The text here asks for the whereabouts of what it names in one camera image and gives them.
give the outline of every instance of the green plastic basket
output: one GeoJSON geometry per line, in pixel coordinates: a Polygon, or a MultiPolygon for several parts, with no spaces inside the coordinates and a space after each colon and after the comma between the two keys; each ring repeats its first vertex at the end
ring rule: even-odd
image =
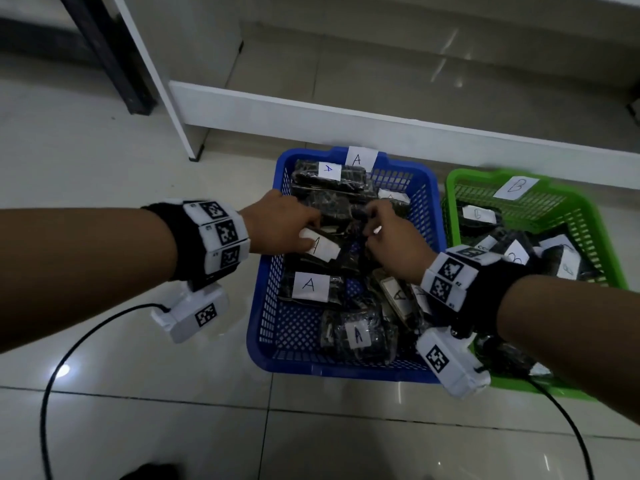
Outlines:
{"type": "MultiPolygon", "coordinates": [[[[460,236],[456,199],[479,206],[489,205],[501,209],[508,227],[540,233],[551,227],[567,223],[572,237],[594,265],[603,272],[596,282],[603,286],[627,288],[620,264],[611,247],[609,236],[596,207],[580,192],[566,185],[559,185],[549,177],[519,170],[502,169],[491,172],[458,169],[447,177],[445,197],[442,200],[442,217],[450,246],[471,244],[471,239],[460,236]],[[535,177],[540,181],[517,200],[502,200],[493,194],[514,176],[535,177]]],[[[560,379],[546,381],[549,392],[574,399],[591,399],[580,389],[573,388],[560,379]]],[[[521,379],[492,374],[492,386],[527,392],[538,392],[521,379]]]]}

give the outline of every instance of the black metal frame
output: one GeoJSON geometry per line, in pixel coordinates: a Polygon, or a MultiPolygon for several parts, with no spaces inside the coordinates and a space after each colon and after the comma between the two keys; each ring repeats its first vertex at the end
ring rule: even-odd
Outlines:
{"type": "Polygon", "coordinates": [[[102,0],[60,0],[93,49],[132,114],[149,115],[156,101],[131,58],[129,33],[112,19],[102,0]]]}

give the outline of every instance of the left hand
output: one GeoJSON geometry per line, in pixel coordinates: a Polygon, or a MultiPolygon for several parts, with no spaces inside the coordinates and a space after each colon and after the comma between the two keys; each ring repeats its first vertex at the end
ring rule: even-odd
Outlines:
{"type": "Polygon", "coordinates": [[[257,254],[306,253],[313,239],[303,239],[300,231],[311,224],[320,227],[320,211],[298,202],[291,195],[269,190],[258,202],[238,212],[244,219],[251,252],[257,254]]]}

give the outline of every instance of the wire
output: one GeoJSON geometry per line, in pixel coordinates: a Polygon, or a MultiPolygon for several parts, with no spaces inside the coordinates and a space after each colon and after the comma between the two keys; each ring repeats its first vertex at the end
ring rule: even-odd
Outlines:
{"type": "Polygon", "coordinates": [[[42,467],[44,468],[44,476],[46,480],[53,480],[53,475],[51,473],[51,462],[49,461],[49,448],[47,447],[47,406],[49,405],[49,396],[51,395],[51,389],[53,387],[53,382],[56,380],[56,376],[58,375],[58,371],[60,367],[64,365],[69,356],[76,351],[82,343],[94,334],[94,332],[100,330],[103,326],[107,325],[107,323],[116,320],[116,318],[126,315],[129,312],[133,312],[135,310],[139,310],[140,308],[160,308],[164,313],[170,311],[164,305],[158,305],[157,303],[146,303],[144,305],[132,306],[131,308],[127,308],[126,310],[116,313],[115,315],[103,320],[98,323],[95,327],[85,333],[80,340],[78,340],[73,347],[71,347],[68,352],[62,357],[62,360],[58,363],[53,374],[49,378],[49,382],[47,384],[46,389],[44,389],[44,395],[42,396],[42,405],[40,406],[40,451],[42,453],[42,467]]]}
{"type": "Polygon", "coordinates": [[[556,405],[556,408],[560,410],[560,412],[562,413],[562,416],[564,416],[564,419],[567,420],[567,422],[569,423],[569,426],[571,426],[571,429],[575,433],[576,439],[578,439],[578,444],[580,444],[580,449],[582,450],[582,456],[584,457],[584,466],[587,469],[587,478],[589,480],[594,480],[593,467],[591,466],[591,458],[589,457],[589,451],[587,450],[587,445],[584,444],[582,435],[580,434],[580,431],[578,431],[578,427],[575,425],[575,423],[571,419],[571,416],[569,416],[569,413],[567,413],[564,410],[564,408],[560,405],[560,403],[556,401],[556,398],[553,397],[547,389],[545,389],[540,384],[535,382],[529,376],[526,377],[526,380],[527,382],[529,382],[529,384],[531,384],[533,387],[538,389],[542,394],[546,395],[549,398],[549,401],[554,403],[556,405]]]}

